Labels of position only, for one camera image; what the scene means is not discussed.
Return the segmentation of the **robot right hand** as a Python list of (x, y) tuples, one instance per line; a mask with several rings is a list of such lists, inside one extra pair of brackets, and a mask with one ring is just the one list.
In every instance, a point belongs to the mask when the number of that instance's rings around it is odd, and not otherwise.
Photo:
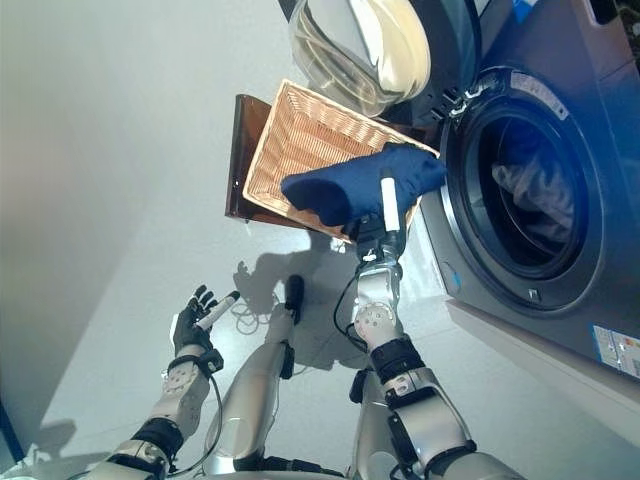
[(358, 219), (355, 241), (361, 256), (369, 251), (392, 252), (400, 256), (406, 246), (406, 225), (398, 211), (395, 179), (390, 168), (380, 172), (379, 213), (368, 213)]

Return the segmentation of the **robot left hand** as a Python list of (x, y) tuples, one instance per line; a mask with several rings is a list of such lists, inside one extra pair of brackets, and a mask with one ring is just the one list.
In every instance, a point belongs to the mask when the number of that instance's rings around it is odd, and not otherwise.
[(217, 300), (213, 292), (200, 285), (193, 292), (186, 306), (175, 317), (171, 334), (175, 357), (189, 346), (197, 346), (204, 351), (213, 349), (210, 334), (213, 324), (222, 317), (240, 298), (234, 290)]

